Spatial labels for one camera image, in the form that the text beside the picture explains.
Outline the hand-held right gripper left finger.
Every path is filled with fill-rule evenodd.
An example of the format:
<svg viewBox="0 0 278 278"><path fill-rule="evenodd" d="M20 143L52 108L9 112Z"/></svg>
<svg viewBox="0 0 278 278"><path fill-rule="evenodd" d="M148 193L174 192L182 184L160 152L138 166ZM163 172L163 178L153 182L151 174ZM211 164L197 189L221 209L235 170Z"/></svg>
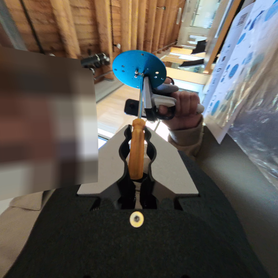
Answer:
<svg viewBox="0 0 278 278"><path fill-rule="evenodd" d="M136 189L126 161L130 140L131 126L124 126L99 148L98 182L82 184L78 196L109 199L116 209L135 208Z"/></svg>

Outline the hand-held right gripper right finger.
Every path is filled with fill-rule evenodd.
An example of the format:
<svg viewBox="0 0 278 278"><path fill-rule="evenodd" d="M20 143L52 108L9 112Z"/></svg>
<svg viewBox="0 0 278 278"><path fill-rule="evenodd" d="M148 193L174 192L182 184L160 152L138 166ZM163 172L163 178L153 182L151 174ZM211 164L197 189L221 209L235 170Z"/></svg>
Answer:
<svg viewBox="0 0 278 278"><path fill-rule="evenodd" d="M145 128L146 155L150 159L140 187L143 209L157 209L164 199L195 197L199 192L178 150L155 131Z"/></svg>

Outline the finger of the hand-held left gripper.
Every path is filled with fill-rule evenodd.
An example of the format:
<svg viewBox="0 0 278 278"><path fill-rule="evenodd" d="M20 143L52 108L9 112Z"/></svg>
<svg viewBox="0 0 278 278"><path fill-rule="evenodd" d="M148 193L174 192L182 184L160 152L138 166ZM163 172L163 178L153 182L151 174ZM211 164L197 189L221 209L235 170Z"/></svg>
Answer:
<svg viewBox="0 0 278 278"><path fill-rule="evenodd" d="M153 93L157 95L168 95L179 91L179 87L173 84L161 84L153 89Z"/></svg>
<svg viewBox="0 0 278 278"><path fill-rule="evenodd" d="M153 87L151 86L151 81L149 77L144 77L143 81L143 100L144 108L159 108L161 105L165 107L173 107L176 105L176 99L168 95L157 95L153 93Z"/></svg>

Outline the yellow-handled screwdriver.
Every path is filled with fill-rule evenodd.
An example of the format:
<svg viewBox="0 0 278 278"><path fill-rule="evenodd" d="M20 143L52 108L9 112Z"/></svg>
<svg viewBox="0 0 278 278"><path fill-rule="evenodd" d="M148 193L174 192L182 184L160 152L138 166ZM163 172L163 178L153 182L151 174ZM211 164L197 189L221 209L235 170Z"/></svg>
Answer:
<svg viewBox="0 0 278 278"><path fill-rule="evenodd" d="M138 116L132 123L132 138L130 143L130 154L128 162L129 175L132 180L139 180L143 177L144 165L144 142L145 142L145 121L142 119L143 109L143 83L144 74L141 74L140 96L138 103Z"/></svg>

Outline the blue round metal disc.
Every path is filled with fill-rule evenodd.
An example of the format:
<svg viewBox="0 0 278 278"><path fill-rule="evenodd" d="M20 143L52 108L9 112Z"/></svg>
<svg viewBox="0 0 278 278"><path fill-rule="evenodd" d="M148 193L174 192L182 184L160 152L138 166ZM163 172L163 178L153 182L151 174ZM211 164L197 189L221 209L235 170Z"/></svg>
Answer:
<svg viewBox="0 0 278 278"><path fill-rule="evenodd" d="M149 77L151 87L163 84L167 71L164 63L154 54L129 50L119 54L112 64L116 78L132 88L141 88L141 79Z"/></svg>

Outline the person's left forearm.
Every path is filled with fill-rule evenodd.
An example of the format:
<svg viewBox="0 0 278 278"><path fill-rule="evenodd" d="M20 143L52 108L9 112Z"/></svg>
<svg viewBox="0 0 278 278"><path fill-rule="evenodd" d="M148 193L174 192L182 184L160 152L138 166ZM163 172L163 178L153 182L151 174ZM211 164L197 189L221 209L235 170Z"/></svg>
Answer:
<svg viewBox="0 0 278 278"><path fill-rule="evenodd" d="M203 135L203 116L201 116L198 125L194 128L169 130L168 142L192 160L196 160L203 142Z"/></svg>

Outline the wood-edged office desk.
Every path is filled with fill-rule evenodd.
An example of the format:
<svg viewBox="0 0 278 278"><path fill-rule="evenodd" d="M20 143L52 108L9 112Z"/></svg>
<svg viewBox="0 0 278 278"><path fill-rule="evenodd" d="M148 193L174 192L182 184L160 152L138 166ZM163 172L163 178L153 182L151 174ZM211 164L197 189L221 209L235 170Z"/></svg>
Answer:
<svg viewBox="0 0 278 278"><path fill-rule="evenodd" d="M230 25L241 5L240 0L220 1L216 16L207 35L207 44L205 48L204 71L203 74L212 73L212 64L214 63Z"/></svg>

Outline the person's left hand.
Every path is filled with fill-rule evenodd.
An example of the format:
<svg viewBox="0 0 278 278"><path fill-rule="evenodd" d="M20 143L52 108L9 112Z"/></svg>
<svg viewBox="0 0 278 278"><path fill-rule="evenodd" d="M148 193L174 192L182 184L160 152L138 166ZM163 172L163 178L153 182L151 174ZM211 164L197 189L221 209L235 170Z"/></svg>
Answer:
<svg viewBox="0 0 278 278"><path fill-rule="evenodd" d="M162 122L170 130L187 130L195 128L202 121L202 115L197 114L197 105L200 99L197 94L176 91L170 95L176 99L175 116L171 120L163 120Z"/></svg>

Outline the beige roller blind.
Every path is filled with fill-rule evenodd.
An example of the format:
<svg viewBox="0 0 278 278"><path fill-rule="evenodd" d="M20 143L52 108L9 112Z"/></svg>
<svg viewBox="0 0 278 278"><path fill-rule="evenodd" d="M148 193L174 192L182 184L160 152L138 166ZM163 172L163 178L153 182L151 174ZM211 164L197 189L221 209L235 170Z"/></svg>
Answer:
<svg viewBox="0 0 278 278"><path fill-rule="evenodd" d="M139 100L140 90L127 85L110 93L97 103L98 128L110 133L117 133L125 125L132 124L136 118L124 113L127 99Z"/></svg>

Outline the black ceiling pipe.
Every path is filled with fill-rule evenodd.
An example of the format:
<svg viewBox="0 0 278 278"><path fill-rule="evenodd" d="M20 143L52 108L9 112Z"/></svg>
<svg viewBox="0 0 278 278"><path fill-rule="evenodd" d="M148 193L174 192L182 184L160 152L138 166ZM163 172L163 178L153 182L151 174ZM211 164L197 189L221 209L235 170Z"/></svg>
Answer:
<svg viewBox="0 0 278 278"><path fill-rule="evenodd" d="M105 53L98 53L81 59L83 68L101 68L108 65L110 65L110 58Z"/></svg>

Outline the white assembly instruction sheet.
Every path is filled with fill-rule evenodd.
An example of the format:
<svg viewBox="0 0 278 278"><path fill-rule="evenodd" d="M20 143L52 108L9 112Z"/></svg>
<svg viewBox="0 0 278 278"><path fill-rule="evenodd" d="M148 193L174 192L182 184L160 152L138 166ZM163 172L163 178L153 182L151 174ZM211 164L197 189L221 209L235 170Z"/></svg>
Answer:
<svg viewBox="0 0 278 278"><path fill-rule="evenodd" d="M277 1L255 1L234 19L204 92L204 123L220 144L242 102L245 86L270 50L277 49Z"/></svg>

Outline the clear plastic bag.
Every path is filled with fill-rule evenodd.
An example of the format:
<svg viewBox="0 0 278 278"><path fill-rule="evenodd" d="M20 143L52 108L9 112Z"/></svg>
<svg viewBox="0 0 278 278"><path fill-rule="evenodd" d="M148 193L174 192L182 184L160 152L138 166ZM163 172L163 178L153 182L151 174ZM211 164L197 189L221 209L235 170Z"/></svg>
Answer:
<svg viewBox="0 0 278 278"><path fill-rule="evenodd" d="M266 179L278 185L277 44L257 50L238 91L229 135Z"/></svg>

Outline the person's beige jacket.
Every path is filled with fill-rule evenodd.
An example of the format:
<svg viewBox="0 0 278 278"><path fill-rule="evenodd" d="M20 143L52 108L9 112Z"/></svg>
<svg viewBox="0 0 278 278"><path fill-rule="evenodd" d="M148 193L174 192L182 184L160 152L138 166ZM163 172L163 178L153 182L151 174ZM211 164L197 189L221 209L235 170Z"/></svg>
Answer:
<svg viewBox="0 0 278 278"><path fill-rule="evenodd" d="M54 189L15 197L0 216L0 277L4 277L25 246L33 226Z"/></svg>

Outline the grey metal ceiling duct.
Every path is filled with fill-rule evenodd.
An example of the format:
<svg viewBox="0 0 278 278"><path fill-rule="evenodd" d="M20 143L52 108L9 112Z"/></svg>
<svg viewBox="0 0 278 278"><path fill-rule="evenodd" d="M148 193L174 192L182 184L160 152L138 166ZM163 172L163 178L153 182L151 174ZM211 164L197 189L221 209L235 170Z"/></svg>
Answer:
<svg viewBox="0 0 278 278"><path fill-rule="evenodd" d="M4 0L0 1L0 45L17 50L28 50Z"/></svg>

